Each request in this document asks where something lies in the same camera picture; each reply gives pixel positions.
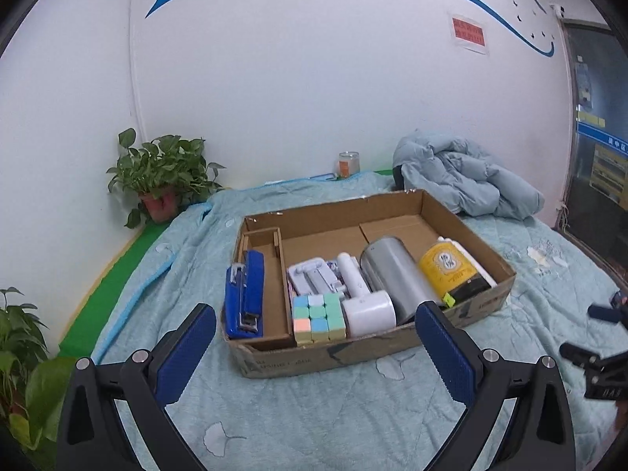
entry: red sign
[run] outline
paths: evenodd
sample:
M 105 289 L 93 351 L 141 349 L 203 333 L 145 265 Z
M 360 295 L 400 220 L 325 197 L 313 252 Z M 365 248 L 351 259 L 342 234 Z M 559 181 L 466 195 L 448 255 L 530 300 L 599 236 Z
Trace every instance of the red sign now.
M 458 39 L 468 40 L 474 44 L 485 46 L 484 32 L 479 26 L 472 25 L 461 19 L 453 18 L 453 31 Z

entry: yellow can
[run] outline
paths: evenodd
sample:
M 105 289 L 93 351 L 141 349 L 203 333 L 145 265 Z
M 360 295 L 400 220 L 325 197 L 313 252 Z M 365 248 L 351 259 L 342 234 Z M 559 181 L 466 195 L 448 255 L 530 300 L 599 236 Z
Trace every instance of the yellow can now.
M 419 268 L 450 308 L 491 288 L 473 264 L 448 241 L 432 246 L 419 261 Z

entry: metal screw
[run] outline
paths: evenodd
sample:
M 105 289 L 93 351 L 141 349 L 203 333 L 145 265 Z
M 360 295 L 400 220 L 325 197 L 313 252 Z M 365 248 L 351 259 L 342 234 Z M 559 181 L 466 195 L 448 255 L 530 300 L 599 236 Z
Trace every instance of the metal screw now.
M 543 366 L 546 368 L 554 368 L 556 366 L 556 362 L 554 361 L 554 358 L 550 356 L 543 356 L 541 358 L 541 363 L 543 363 Z
M 493 349 L 485 350 L 484 352 L 482 352 L 482 355 L 484 356 L 484 359 L 489 363 L 494 363 L 495 361 L 499 360 L 499 352 L 494 351 Z
M 85 370 L 89 366 L 89 358 L 81 358 L 77 361 L 77 369 Z
M 145 351 L 144 349 L 142 349 L 141 351 L 135 351 L 131 358 L 136 363 L 143 363 L 148 359 L 148 351 Z

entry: red flower pot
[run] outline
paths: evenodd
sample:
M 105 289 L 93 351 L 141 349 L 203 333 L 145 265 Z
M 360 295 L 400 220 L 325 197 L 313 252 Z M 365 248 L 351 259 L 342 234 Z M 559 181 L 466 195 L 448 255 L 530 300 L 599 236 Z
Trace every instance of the red flower pot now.
M 159 198 L 153 198 L 153 195 L 147 193 L 146 195 L 139 195 L 139 199 L 144 202 L 151 219 L 155 223 L 170 221 L 179 214 L 177 197 L 172 186 L 164 188 Z

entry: shallow cardboard box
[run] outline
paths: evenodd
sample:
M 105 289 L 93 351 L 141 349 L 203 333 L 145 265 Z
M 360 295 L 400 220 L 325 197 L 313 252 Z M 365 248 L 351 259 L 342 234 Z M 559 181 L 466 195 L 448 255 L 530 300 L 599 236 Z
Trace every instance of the shallow cardboard box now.
M 259 236 L 279 234 L 279 239 L 272 237 L 272 245 L 268 245 L 270 237 L 251 240 L 251 232 Z M 454 326 L 467 326 L 498 310 L 513 287 L 515 272 L 510 265 L 424 191 L 387 193 L 248 216 L 240 230 L 234 260 L 241 260 L 247 249 L 258 249 L 265 255 L 265 263 L 272 263 L 272 274 L 265 277 L 269 284 L 265 285 L 263 299 L 265 337 L 230 340 L 223 331 L 243 376 L 296 376 L 373 360 L 421 344 L 413 323 L 342 342 L 309 347 L 296 347 L 294 343 L 287 314 L 287 277 L 276 269 L 281 267 L 284 272 L 288 265 L 312 257 L 333 259 L 342 251 L 359 257 L 369 242 L 382 236 L 403 240 L 415 261 L 439 236 L 450 237 L 460 242 L 497 281 L 495 288 L 445 311 Z M 281 323 L 267 326 L 270 319 Z

